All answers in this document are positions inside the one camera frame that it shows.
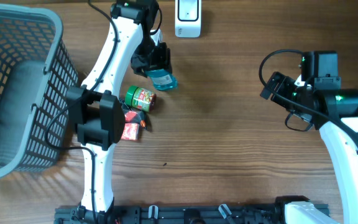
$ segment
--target wood grain surface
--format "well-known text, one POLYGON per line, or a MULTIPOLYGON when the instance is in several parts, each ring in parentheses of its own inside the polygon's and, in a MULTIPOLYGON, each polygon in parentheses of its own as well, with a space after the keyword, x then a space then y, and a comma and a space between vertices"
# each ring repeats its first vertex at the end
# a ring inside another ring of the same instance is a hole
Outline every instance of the wood grain surface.
MULTIPOLYGON (((96 5, 108 12, 111 3, 96 5)), ((257 71, 277 49, 337 50, 342 87, 358 88, 358 1, 204 1, 197 39, 175 37, 174 2, 160 6, 179 87, 157 92, 152 132, 118 144, 116 205, 270 203, 276 196, 305 195, 328 203, 342 222, 333 165, 319 132, 287 129, 285 110, 259 96, 257 71)), ((84 3, 37 7, 60 15, 76 68, 89 72, 108 21, 84 3)), ((299 60, 290 54, 269 60, 265 79, 274 71, 296 78, 299 60)), ((154 90, 150 79, 128 69, 121 94, 130 85, 154 90)), ((70 131, 66 144, 76 144, 70 131)), ((82 152, 73 151, 42 174, 0 179, 0 223, 51 223, 55 208, 81 200, 83 174, 82 152)))

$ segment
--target label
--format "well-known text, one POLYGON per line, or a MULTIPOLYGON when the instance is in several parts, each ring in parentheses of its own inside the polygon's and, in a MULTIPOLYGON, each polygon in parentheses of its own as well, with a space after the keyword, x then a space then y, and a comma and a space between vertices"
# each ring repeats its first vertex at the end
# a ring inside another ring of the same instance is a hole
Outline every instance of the label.
POLYGON ((151 79, 156 85, 168 85, 172 83, 172 79, 170 75, 164 75, 162 77, 157 77, 157 78, 151 77, 151 79))
POLYGON ((143 88, 138 88, 134 93, 134 98, 132 100, 132 106, 137 109, 149 112, 150 104, 155 98, 155 93, 143 88))

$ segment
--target green can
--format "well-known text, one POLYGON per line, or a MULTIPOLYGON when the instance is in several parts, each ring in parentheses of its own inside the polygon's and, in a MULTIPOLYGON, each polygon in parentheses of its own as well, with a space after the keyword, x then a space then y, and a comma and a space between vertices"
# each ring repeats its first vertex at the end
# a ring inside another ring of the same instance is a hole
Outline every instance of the green can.
POLYGON ((157 95, 150 90, 138 86, 131 86, 125 96, 125 104, 142 111, 153 109, 157 95))

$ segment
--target white device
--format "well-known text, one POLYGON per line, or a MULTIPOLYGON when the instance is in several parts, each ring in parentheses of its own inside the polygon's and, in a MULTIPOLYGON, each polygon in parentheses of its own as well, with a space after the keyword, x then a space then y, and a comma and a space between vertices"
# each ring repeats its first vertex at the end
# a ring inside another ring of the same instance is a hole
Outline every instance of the white device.
POLYGON ((199 37, 201 34, 201 0, 175 0, 175 35, 199 37))

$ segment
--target gray plastic basket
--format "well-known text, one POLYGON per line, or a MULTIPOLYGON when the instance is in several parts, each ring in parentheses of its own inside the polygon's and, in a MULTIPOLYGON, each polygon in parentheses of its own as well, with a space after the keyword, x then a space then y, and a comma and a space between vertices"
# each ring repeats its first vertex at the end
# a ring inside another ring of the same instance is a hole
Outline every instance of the gray plastic basket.
MULTIPOLYGON (((0 4, 0 177, 43 171, 58 159, 44 131, 78 81, 62 35, 54 12, 0 4)), ((52 126, 53 144, 63 144, 67 122, 65 113, 52 126)))

